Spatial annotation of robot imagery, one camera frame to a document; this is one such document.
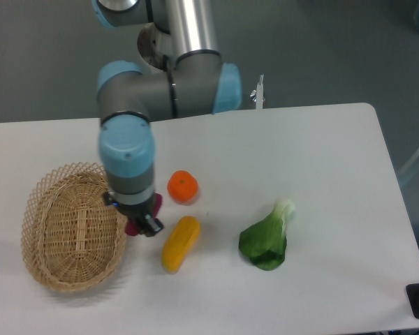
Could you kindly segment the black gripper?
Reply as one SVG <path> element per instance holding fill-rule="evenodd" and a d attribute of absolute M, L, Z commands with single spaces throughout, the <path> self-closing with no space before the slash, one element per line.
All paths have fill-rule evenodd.
<path fill-rule="evenodd" d="M 157 194 L 138 204 L 125 204 L 116 199 L 116 194 L 110 191 L 103 193 L 103 202 L 106 206 L 114 206 L 117 211 L 129 220 L 134 221 L 140 234 L 153 237 L 164 229 L 162 222 L 156 218 Z"/>

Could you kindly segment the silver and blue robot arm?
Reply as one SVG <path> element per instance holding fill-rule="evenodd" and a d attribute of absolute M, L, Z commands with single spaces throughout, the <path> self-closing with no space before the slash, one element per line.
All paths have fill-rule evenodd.
<path fill-rule="evenodd" d="M 108 180 L 103 200 L 128 222 L 128 235 L 152 237 L 161 196 L 154 187 L 155 144 L 150 124 L 236 110 L 242 80 L 235 64 L 222 61 L 209 1 L 94 1 L 109 28 L 143 24 L 154 30 L 150 45 L 158 72 L 113 61 L 98 74 L 98 153 Z"/>

